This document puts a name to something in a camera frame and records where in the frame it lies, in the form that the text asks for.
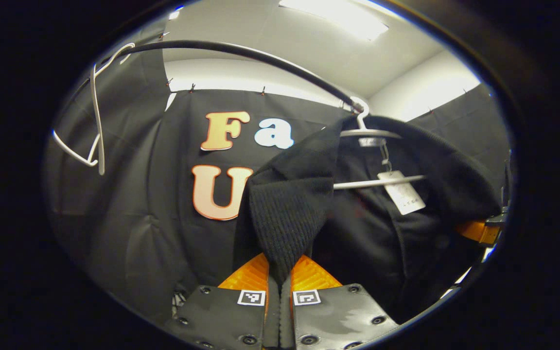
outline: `white ceiling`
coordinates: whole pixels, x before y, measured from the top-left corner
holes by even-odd
[[[164,40],[209,40],[251,47],[302,66],[342,88],[370,98],[387,83],[444,47],[398,16],[373,9],[389,29],[374,41],[334,23],[278,7],[280,0],[200,0],[169,20]],[[167,49],[164,60],[247,59],[198,49]]]

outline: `black garment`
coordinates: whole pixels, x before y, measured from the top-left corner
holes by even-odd
[[[235,263],[261,250],[284,281],[313,245],[313,259],[343,284],[361,283],[397,322],[424,310],[478,259],[482,249],[455,224],[500,212],[485,169],[442,138],[404,122],[368,117],[367,128],[392,131],[394,170],[413,182],[426,208],[400,215],[383,186],[333,191],[333,183],[377,179],[377,147],[340,138],[348,117],[274,157],[247,181],[238,217]]]

